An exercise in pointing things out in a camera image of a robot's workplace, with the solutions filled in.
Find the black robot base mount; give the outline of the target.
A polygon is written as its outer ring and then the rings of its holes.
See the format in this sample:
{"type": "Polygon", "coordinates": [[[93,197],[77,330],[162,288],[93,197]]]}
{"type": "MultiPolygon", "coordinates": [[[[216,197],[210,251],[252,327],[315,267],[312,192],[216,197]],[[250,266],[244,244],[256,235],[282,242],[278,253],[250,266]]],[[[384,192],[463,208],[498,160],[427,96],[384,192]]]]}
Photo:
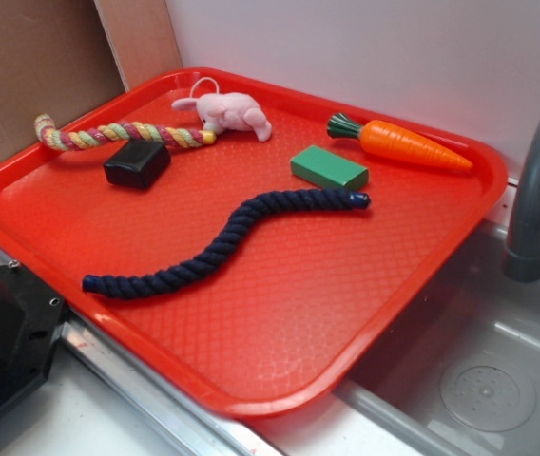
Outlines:
{"type": "Polygon", "coordinates": [[[0,266],[0,415],[48,380],[66,311],[29,268],[0,266]]]}

